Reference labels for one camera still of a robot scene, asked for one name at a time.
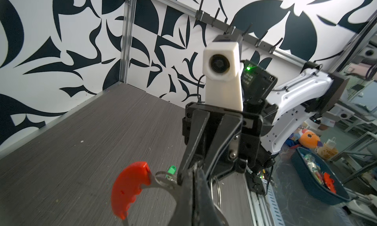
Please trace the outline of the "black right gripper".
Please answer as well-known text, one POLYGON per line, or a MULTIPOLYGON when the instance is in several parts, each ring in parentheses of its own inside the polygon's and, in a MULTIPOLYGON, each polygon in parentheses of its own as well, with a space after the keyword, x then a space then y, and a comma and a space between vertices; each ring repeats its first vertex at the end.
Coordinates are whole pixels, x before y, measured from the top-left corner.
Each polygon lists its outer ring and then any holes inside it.
POLYGON ((253 167, 260 146, 263 118, 259 114, 236 111, 204 103, 186 105, 182 119, 186 150, 177 180, 196 165, 206 179, 223 179, 233 172, 253 167))

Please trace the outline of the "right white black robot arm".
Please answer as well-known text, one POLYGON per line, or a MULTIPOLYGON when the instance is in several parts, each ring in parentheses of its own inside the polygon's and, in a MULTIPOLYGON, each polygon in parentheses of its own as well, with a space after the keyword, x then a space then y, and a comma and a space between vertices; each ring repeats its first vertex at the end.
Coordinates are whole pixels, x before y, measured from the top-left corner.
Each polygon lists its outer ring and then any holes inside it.
POLYGON ((203 74, 231 75, 229 92, 216 84, 207 101, 186 105, 183 136, 187 146, 177 180, 201 169, 204 179, 222 179, 250 169, 253 175, 273 166, 282 144, 299 124, 334 107, 347 78, 326 74, 307 62, 300 75, 275 88, 277 79, 250 61, 230 63, 217 54, 204 60, 203 74))

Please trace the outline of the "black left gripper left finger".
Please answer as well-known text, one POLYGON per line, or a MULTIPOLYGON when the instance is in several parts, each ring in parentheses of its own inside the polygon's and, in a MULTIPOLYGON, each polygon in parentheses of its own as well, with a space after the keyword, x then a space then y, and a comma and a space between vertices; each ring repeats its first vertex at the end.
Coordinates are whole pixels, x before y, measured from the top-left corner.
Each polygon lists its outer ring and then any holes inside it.
POLYGON ((174 213, 168 223, 169 226, 194 226, 195 190, 194 173, 196 167, 188 169, 182 175, 178 201, 174 213))

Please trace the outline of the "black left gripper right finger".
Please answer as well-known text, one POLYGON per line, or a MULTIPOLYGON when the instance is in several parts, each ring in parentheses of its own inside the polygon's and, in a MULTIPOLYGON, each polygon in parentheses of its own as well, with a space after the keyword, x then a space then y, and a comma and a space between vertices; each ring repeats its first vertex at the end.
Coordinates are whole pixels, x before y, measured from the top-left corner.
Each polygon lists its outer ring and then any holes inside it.
POLYGON ((195 171, 195 225, 225 226, 225 221, 213 203, 207 179, 201 169, 195 171))

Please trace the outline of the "green tagged key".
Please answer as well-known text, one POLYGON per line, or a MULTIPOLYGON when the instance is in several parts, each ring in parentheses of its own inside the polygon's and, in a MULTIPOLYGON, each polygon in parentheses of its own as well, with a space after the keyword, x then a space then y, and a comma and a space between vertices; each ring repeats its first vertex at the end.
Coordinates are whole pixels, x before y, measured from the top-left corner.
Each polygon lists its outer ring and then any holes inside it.
POLYGON ((175 175, 175 173, 176 173, 176 166, 174 166, 174 165, 171 165, 170 167, 169 167, 169 169, 167 170, 167 172, 168 172, 168 175, 166 175, 166 178, 167 179, 172 179, 172 177, 175 175))

